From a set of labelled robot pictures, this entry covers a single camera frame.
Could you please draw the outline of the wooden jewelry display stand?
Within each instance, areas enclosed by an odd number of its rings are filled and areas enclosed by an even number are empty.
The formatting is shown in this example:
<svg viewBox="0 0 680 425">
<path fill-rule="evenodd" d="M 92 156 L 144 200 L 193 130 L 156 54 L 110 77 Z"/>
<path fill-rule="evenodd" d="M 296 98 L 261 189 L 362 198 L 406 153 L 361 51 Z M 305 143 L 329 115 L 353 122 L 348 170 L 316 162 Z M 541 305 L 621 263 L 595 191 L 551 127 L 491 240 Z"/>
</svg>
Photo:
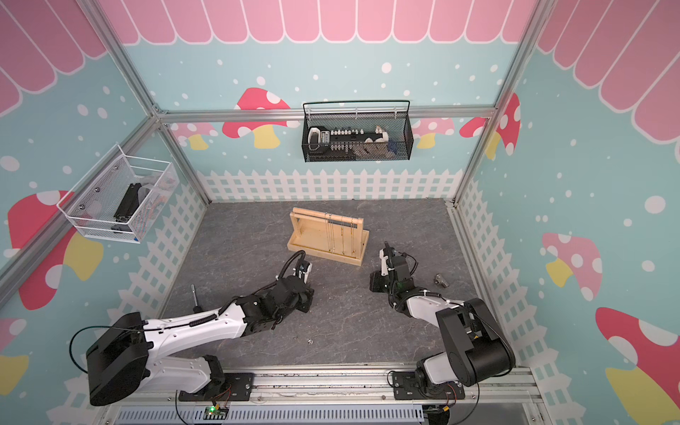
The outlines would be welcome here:
<svg viewBox="0 0 680 425">
<path fill-rule="evenodd" d="M 326 214 L 295 207 L 290 213 L 293 227 L 287 247 L 313 257 L 360 267 L 370 232 L 363 218 Z"/>
</svg>

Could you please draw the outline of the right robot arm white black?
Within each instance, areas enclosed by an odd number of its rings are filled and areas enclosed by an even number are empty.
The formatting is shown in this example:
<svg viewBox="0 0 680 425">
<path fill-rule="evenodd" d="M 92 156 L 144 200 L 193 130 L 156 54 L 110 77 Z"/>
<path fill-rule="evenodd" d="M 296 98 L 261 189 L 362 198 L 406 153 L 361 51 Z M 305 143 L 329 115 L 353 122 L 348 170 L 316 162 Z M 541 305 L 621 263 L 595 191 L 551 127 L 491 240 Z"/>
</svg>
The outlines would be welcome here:
<svg viewBox="0 0 680 425">
<path fill-rule="evenodd" d="M 410 257 L 385 244 L 379 253 L 381 269 L 371 275 L 369 288 L 385 293 L 395 312 L 440 331 L 444 352 L 418 362 L 417 385 L 423 390 L 444 384 L 470 387 L 510 373 L 515 354 L 487 304 L 481 299 L 453 301 L 417 286 Z"/>
</svg>

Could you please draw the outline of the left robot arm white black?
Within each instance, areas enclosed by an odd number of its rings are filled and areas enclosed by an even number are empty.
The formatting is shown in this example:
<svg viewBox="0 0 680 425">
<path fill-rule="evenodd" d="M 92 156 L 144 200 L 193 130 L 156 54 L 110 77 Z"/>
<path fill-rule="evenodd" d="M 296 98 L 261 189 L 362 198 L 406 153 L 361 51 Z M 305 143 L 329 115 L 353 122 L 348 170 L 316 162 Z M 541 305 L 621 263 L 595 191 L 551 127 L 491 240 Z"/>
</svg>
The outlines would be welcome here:
<svg viewBox="0 0 680 425">
<path fill-rule="evenodd" d="M 296 251 L 272 283 L 214 310 L 150 320 L 134 312 L 101 326 L 103 333 L 88 348 L 82 369 L 90 405 L 109 406 L 140 392 L 183 391 L 217 398 L 226 382 L 220 361 L 213 355 L 179 358 L 177 352 L 270 331 L 295 311 L 309 312 L 310 270 L 306 252 Z"/>
</svg>

